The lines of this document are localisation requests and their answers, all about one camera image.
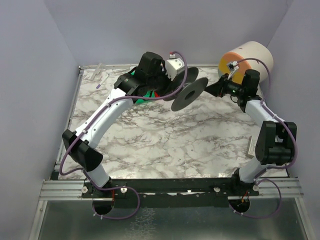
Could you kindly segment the black spool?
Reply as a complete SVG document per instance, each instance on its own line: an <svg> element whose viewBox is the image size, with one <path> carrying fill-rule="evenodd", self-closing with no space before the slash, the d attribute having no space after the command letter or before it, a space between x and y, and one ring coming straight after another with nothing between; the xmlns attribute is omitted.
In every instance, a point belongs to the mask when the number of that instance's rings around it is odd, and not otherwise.
<svg viewBox="0 0 320 240"><path fill-rule="evenodd" d="M199 69L197 67L189 67L187 69L187 78L182 89L175 95L167 97L164 101L173 100L171 110L173 112L180 111L195 101L208 85L208 78L201 77L197 79Z"/></svg>

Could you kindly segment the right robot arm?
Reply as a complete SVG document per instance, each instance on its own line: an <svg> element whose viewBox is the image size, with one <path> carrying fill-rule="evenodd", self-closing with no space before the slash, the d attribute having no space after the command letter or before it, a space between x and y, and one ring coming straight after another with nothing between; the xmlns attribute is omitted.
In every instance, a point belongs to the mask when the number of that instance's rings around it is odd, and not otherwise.
<svg viewBox="0 0 320 240"><path fill-rule="evenodd" d="M225 95L237 98L237 105L260 126L253 159L238 169L243 183L253 183L269 169L286 169L297 159L297 125L284 121L272 112L257 94L260 73L248 69L240 84L231 75L222 75L216 83L205 88L214 97Z"/></svg>

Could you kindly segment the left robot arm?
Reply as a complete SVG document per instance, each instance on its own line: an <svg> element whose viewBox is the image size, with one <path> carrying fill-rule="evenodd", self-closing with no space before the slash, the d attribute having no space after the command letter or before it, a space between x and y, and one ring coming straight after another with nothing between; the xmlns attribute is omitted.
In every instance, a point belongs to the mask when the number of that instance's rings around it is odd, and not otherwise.
<svg viewBox="0 0 320 240"><path fill-rule="evenodd" d="M163 99L169 93L172 79L184 65L174 53L167 60L153 52L144 53L138 66L118 77L106 100L88 120L74 131L64 131L63 158L70 156L89 179L98 187L104 187L111 178L102 165L103 155L96 151L103 135L137 100Z"/></svg>

